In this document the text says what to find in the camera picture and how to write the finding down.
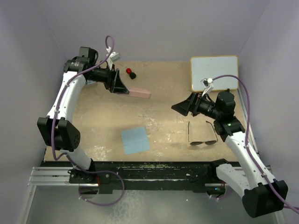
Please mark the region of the pink glasses case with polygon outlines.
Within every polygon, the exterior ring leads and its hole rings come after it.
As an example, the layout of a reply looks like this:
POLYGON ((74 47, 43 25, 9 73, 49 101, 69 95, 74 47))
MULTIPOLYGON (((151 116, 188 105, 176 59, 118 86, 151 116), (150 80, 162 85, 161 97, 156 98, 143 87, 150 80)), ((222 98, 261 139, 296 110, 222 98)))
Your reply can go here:
POLYGON ((145 99, 150 99, 151 92, 145 89, 139 89, 139 88, 134 88, 130 87, 128 88, 129 91, 129 96, 135 97, 135 98, 145 98, 145 99))

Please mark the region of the blue cleaning cloth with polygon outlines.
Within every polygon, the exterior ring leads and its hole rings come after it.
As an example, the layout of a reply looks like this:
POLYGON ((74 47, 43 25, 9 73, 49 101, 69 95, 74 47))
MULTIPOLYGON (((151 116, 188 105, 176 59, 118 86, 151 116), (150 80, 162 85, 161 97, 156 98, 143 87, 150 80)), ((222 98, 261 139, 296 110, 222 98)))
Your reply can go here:
POLYGON ((145 127, 127 129, 121 132, 124 153, 126 155, 144 152, 150 149, 145 127))

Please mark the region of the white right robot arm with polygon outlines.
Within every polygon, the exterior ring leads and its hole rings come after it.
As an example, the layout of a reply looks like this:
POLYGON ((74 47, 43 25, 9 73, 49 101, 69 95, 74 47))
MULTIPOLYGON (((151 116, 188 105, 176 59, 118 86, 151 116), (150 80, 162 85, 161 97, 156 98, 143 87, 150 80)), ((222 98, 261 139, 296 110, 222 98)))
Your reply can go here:
POLYGON ((183 116, 203 114, 214 120, 214 130, 222 141, 231 149, 241 165, 241 175, 225 161, 208 170, 208 179, 227 183, 241 198, 247 214, 259 217, 284 208, 288 186, 285 181, 276 180, 275 176, 262 163, 252 145, 248 142, 246 131, 234 115, 235 96, 228 91, 221 91, 215 102, 198 93, 192 93, 186 100, 171 106, 183 116))

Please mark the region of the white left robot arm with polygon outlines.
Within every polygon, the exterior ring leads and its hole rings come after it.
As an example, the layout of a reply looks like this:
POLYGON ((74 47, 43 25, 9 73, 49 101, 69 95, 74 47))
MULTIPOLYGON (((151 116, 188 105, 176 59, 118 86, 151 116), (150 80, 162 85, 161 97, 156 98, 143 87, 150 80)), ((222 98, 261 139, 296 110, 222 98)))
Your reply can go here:
POLYGON ((46 117, 37 121, 38 129, 47 146, 53 152, 61 151, 80 171, 80 178, 91 183, 96 178, 93 160, 80 146, 80 131, 73 125, 72 119, 79 94, 88 80, 103 83, 104 87, 115 94, 128 94, 129 91, 120 78, 119 69, 113 64, 116 53, 107 47, 105 68, 96 64, 98 52, 89 47, 80 47, 79 55, 68 60, 63 68, 63 81, 54 105, 46 117))

